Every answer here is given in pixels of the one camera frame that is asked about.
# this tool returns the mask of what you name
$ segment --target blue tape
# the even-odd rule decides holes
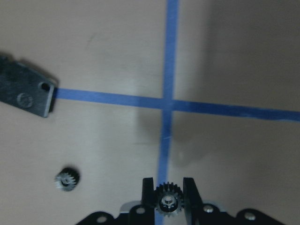
[[[152,109],[162,108],[162,99],[160,98],[120,95],[87,90],[58,89],[56,98],[114,105],[145,107]]]
[[[164,223],[164,217],[158,212],[155,211],[155,224],[162,225]]]
[[[162,130],[160,136],[160,152],[158,161],[157,184],[166,182],[168,158],[172,137],[173,87],[176,60],[178,0],[167,1],[165,31],[165,62],[162,105]]]
[[[261,120],[300,122],[300,112],[237,105],[221,105],[174,100],[173,110],[188,113],[206,113],[222,116],[248,117]]]

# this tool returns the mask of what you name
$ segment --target gear teeth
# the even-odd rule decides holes
[[[55,177],[56,187],[63,191],[72,191],[79,182],[79,173],[72,168],[64,168]]]
[[[155,195],[157,199],[156,210],[164,216],[176,216],[178,215],[178,212],[180,212],[184,207],[183,193],[180,187],[178,187],[178,185],[174,184],[173,182],[164,182],[163,185],[160,184],[158,187],[156,187]],[[166,195],[172,195],[176,199],[176,205],[174,206],[176,208],[173,211],[167,210],[161,202],[162,198]]]

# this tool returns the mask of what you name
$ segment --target metal plate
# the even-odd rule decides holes
[[[47,117],[55,85],[37,71],[0,56],[0,101]]]

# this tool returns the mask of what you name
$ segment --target spur gear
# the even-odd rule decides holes
[[[72,168],[64,168],[55,177],[56,187],[63,191],[72,191],[79,181],[79,174]]]
[[[164,216],[176,216],[183,208],[183,193],[176,184],[164,183],[156,188],[157,211]]]

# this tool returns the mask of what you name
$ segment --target screw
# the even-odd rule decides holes
[[[146,212],[146,210],[143,207],[137,208],[135,211],[137,214],[144,214]]]
[[[212,213],[214,211],[214,208],[211,205],[205,205],[203,207],[203,210],[204,210],[204,212]]]
[[[106,221],[107,221],[107,218],[105,216],[100,216],[97,219],[97,223],[99,223],[99,224],[105,223]]]
[[[253,220],[256,219],[256,216],[255,216],[252,212],[246,212],[246,213],[245,213],[245,218],[246,218],[247,220],[253,221]]]
[[[171,195],[166,195],[165,197],[164,197],[164,202],[166,203],[166,204],[171,204],[172,202],[173,202],[173,196],[171,196]]]

